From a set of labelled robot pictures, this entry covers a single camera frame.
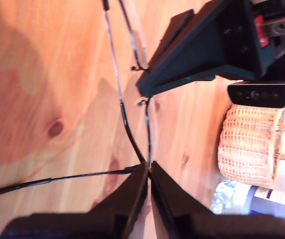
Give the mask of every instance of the plastic bottle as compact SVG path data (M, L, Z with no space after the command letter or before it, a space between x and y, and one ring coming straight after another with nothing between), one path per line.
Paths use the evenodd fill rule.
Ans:
M215 214L271 214L285 218L285 192L224 180L215 189Z

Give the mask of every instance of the wire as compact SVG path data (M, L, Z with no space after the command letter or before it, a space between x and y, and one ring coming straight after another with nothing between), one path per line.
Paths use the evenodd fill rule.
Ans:
M139 66L139 68L140 68L141 70L147 71L149 68L144 68L144 67L142 67L142 66L141 66L141 63L140 63L140 61L139 61L138 47L137 47L137 43L136 43L136 40L135 40L133 31L132 31L132 27L131 27L131 24L130 24L130 21L129 21L127 12L126 12L126 8L124 7L124 4L123 4L123 1L122 1L122 0L118 0L118 1L119 1L119 4L120 4L122 13L123 13L123 15L124 15L124 18L125 18L125 20L126 20L129 33L130 33L130 39L131 39L131 44L132 44L132 48L133 48L133 54L134 54L134 57L135 57L135 59L136 59L136 63L137 63L137 65Z
M139 165L135 165L132 167L126 167L124 169L115 170L115 171L79 174L79 175L65 176L65 177L60 177L60 178L45 178L45 179L30 181L30 182L26 182L26 183L13 184L13 185L9 185L9 186L0 188L0 195L5 194L5 193L9 193L9 192L13 192L13 191L16 191L16 190L22 189L22 188L32 187L32 186L36 186L36 185L41 185L41 184L46 184L46 183L51 183L51 182L66 180L66 179L84 178L84 177L106 175L106 174L119 174L119 175L129 174L129 173L132 173L136 169L137 166L139 166Z
M120 100L120 109L121 109L121 115L122 115L122 121L123 121L123 125L126 129L126 133L128 135L128 138L134 148L134 151L137 154L137 157L140 161L140 163L144 163L146 162L146 160L144 159L136 141L133 138L131 129L129 127L129 123L128 123L128 119L127 119L127 114L126 114L126 109L124 106L124 103L122 101L122 93L121 93L121 86L120 86L120 79L119 79L119 74L118 74L118 67L117 67L117 60L116 60L116 55L114 52L114 47L113 47L113 41L112 41L112 35L111 35L111 29L110 29L110 23L109 23L109 18L108 18L108 13L107 11L103 11L104 12L104 16L106 19L106 24L107 24L107 30L108 30L108 36L109 36L109 41L110 41L110 46L111 46L111 53L112 53L112 59L113 59L113 65L115 68L115 74L116 74L116 80L117 80L117 85L118 85L118 92L119 92L119 100Z
M152 156L152 142L151 142L151 126L149 117L149 103L151 98L146 101L145 118L148 131L148 165L151 166L151 156Z
M113 41L112 41L112 35L111 35L111 29L110 29L110 23L109 23L109 18L107 11L103 11L104 17L106 19L106 24L107 24L107 30L108 30L108 35L109 35L109 41L110 41L110 46L111 46L111 51L112 51L112 59L113 59L113 67L114 71L116 74L116 79L117 79L117 86L118 86L118 93L119 93L119 99L122 102L122 93L121 93L121 86L120 86L120 78L119 78L119 73L118 73L118 66L117 66L117 60L116 60L116 54L114 52L114 47L113 47Z

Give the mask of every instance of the camera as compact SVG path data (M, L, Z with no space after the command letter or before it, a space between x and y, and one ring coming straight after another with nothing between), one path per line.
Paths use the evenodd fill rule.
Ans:
M237 105L285 108L285 82L239 82L229 85L227 93Z

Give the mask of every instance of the wooden floor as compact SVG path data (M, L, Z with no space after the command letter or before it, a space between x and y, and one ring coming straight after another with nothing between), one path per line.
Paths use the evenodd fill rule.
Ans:
M205 0L135 0L147 56L178 13ZM144 107L135 105L130 38L116 0L109 19L128 120L144 155ZM222 179L221 124L231 82L195 82L151 104L153 159L209 207ZM0 0L0 186L48 177L115 170L139 161L119 109L111 50L99 0ZM37 212L87 212L122 176L73 179L0 196L0 233L13 218ZM152 212L145 238L155 238Z

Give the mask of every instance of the woven basket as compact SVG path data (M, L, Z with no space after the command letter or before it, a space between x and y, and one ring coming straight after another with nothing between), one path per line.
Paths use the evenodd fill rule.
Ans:
M223 176L272 188L285 132L285 110L233 105L227 112L218 146Z

